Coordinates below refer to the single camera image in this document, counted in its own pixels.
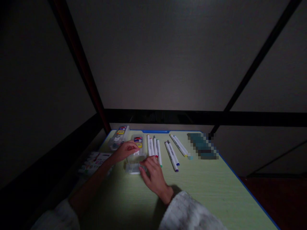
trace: white sleeve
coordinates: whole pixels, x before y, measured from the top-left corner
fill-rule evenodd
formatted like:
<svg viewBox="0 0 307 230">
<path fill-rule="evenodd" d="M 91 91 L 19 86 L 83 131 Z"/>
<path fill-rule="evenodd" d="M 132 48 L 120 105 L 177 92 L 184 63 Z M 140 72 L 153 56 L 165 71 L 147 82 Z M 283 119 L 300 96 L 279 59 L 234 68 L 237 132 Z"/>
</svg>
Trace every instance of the white sleeve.
<svg viewBox="0 0 307 230">
<path fill-rule="evenodd" d="M 77 214 L 71 208 L 68 200 L 63 200 L 52 211 L 46 211 L 35 222 L 31 230 L 80 230 Z"/>
<path fill-rule="evenodd" d="M 208 209 L 185 191 L 178 193 L 168 206 L 159 230 L 206 229 L 227 230 Z"/>
</svg>

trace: right hand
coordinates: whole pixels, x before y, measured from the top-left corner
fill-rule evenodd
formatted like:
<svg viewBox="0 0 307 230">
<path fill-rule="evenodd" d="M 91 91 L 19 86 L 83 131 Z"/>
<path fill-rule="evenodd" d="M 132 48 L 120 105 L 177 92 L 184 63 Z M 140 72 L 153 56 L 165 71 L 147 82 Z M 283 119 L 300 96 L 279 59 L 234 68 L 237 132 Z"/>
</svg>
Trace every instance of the right hand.
<svg viewBox="0 0 307 230">
<path fill-rule="evenodd" d="M 164 204 L 169 205 L 174 195 L 174 191 L 171 186 L 166 184 L 161 166 L 156 156 L 148 157 L 141 161 L 140 164 L 145 166 L 150 173 L 150 177 L 148 177 L 145 170 L 142 167 L 139 168 L 146 186 L 157 194 Z"/>
</svg>

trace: table surface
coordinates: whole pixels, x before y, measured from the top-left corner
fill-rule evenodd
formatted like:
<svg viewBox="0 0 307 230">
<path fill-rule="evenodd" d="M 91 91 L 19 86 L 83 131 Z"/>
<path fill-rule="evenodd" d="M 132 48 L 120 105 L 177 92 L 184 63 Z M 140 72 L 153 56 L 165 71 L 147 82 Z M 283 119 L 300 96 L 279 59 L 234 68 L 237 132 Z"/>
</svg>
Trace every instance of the table surface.
<svg viewBox="0 0 307 230">
<path fill-rule="evenodd" d="M 107 145 L 114 135 L 112 130 L 100 152 L 110 152 Z M 142 133 L 131 130 L 130 136 Z M 189 193 L 217 216 L 228 229 L 276 229 L 276 226 L 251 196 L 225 161 L 189 160 L 183 157 L 170 134 L 176 135 L 188 152 L 195 154 L 187 133 L 198 131 L 170 131 L 168 134 L 149 133 L 160 140 L 162 171 L 169 185 L 177 185 Z M 143 133 L 143 148 L 147 153 L 147 133 Z M 169 140 L 176 152 L 180 166 L 174 172 L 164 142 Z M 140 175 L 125 172 L 126 160 L 115 165 L 111 175 L 104 180 L 88 211 L 80 220 L 81 229 L 156 229 L 165 207 L 144 184 Z"/>
</svg>

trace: red floor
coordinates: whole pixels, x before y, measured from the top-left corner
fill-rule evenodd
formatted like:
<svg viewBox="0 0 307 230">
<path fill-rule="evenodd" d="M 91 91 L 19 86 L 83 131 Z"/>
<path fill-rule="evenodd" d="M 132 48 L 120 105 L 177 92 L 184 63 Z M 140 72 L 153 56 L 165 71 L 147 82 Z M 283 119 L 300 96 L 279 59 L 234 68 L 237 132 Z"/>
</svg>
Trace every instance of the red floor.
<svg viewBox="0 0 307 230">
<path fill-rule="evenodd" d="M 240 179 L 281 230 L 306 228 L 307 179 Z"/>
</svg>

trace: white wall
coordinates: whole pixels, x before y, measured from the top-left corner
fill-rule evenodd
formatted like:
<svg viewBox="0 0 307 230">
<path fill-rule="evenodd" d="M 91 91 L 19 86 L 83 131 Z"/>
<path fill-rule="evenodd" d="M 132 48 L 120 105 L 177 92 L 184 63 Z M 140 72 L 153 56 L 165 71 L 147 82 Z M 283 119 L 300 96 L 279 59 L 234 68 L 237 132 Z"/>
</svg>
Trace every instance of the white wall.
<svg viewBox="0 0 307 230">
<path fill-rule="evenodd" d="M 306 127 L 220 126 L 213 143 L 238 176 L 247 176 L 305 140 Z M 306 168 L 306 154 L 302 157 Z M 286 173 L 280 169 L 277 173 Z"/>
<path fill-rule="evenodd" d="M 288 0 L 68 0 L 107 109 L 222 111 Z"/>
<path fill-rule="evenodd" d="M 303 0 L 232 111 L 307 112 L 307 1 Z"/>
<path fill-rule="evenodd" d="M 301 174 L 307 172 L 307 144 L 291 151 L 257 173 Z"/>
<path fill-rule="evenodd" d="M 96 113 L 47 0 L 2 23 L 0 188 Z"/>
</svg>

